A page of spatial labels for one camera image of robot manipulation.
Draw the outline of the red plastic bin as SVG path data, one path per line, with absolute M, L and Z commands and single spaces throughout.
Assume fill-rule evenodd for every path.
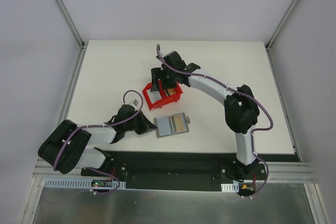
M 151 92 L 150 91 L 151 83 L 148 83 L 145 88 L 142 90 L 143 96 L 146 100 L 149 110 L 153 109 L 161 109 L 163 106 L 168 105 L 173 102 L 178 102 L 183 94 L 183 91 L 179 84 L 176 84 L 175 89 L 176 94 L 167 97 L 164 93 L 164 90 L 160 81 L 160 91 L 159 92 Z

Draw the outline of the gold credit card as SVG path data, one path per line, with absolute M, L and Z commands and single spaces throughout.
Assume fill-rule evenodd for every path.
M 183 114 L 177 114 L 173 116 L 174 119 L 174 125 L 175 125 L 175 132 L 176 133 L 181 133 L 186 131 L 185 127 L 185 121 L 184 121 L 184 116 Z
M 176 91 L 175 91 L 175 89 L 166 89 L 166 90 L 164 90 L 164 93 L 167 97 L 169 97 L 169 96 L 175 95 Z

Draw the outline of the grey leather card holder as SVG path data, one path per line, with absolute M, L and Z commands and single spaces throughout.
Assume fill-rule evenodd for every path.
M 187 133 L 190 131 L 189 126 L 188 126 L 190 124 L 190 118 L 186 116 L 185 113 L 178 113 L 178 114 L 183 114 L 184 116 L 186 131 L 181 132 L 181 133 L 176 133 L 174 131 L 175 125 L 174 125 L 173 116 L 177 114 L 168 115 L 168 116 L 160 116 L 160 117 L 154 118 L 154 124 L 157 126 L 157 129 L 155 130 L 157 138 L 183 134 L 183 133 Z

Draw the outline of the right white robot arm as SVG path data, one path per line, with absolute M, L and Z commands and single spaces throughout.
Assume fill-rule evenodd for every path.
M 156 57 L 160 67 L 151 69 L 151 91 L 176 88 L 178 84 L 197 89 L 224 107 L 226 125 L 234 132 L 237 146 L 236 173 L 248 179 L 255 173 L 256 153 L 253 132 L 260 110 L 249 86 L 231 88 L 210 76 L 195 63 L 186 64 L 177 51 Z

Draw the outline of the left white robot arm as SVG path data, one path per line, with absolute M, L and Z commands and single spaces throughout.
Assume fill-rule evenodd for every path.
M 111 170 L 107 154 L 95 148 L 89 150 L 88 145 L 114 144 L 127 132 L 142 135 L 156 129 L 142 111 L 123 104 L 116 115 L 101 125 L 78 126 L 71 120 L 63 120 L 39 147 L 38 156 L 62 174 L 76 167 L 92 167 L 99 176 L 106 176 Z

